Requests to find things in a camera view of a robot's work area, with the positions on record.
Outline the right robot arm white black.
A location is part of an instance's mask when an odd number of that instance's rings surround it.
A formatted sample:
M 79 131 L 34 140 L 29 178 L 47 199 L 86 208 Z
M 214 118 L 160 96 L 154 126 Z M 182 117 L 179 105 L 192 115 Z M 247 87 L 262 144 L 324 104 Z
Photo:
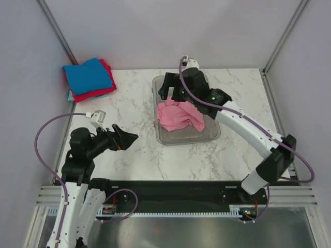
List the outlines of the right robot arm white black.
M 210 88 L 204 73 L 197 68 L 180 73 L 167 72 L 158 91 L 162 100 L 189 102 L 202 114 L 226 125 L 245 139 L 263 161 L 244 178 L 237 190 L 238 200 L 249 203 L 256 192 L 280 179 L 294 160 L 296 139 L 267 131 L 248 115 L 221 89 Z

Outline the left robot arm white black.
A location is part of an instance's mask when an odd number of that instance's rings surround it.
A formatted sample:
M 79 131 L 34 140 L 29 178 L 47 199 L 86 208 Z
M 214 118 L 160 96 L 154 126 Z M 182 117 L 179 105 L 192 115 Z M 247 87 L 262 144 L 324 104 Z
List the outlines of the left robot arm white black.
M 101 205 L 109 203 L 114 195 L 109 179 L 91 178 L 94 158 L 107 149 L 127 150 L 138 139 L 138 135 L 116 124 L 112 128 L 97 127 L 95 136 L 88 128 L 71 132 L 70 150 L 62 167 L 61 201 L 47 247 L 87 247 Z

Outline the pink t shirt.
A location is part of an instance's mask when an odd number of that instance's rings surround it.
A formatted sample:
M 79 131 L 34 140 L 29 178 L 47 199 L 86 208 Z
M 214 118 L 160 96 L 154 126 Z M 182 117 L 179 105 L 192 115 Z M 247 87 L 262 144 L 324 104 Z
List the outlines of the pink t shirt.
M 205 128 L 203 114 L 192 103 L 170 98 L 157 105 L 157 120 L 169 132 L 193 126 L 201 133 Z

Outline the clear plastic bin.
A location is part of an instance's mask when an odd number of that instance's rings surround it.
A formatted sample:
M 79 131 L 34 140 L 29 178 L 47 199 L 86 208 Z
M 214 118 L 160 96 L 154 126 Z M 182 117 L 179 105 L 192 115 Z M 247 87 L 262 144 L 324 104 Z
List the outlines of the clear plastic bin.
M 167 131 L 157 120 L 157 106 L 164 100 L 158 95 L 158 90 L 162 87 L 165 76 L 156 76 L 152 80 L 152 93 L 154 101 L 154 127 L 156 129 L 156 139 L 162 145 L 182 145 L 192 143 L 210 142 L 221 136 L 219 122 L 203 115 L 205 128 L 199 132 L 194 126 L 187 126 L 183 129 Z

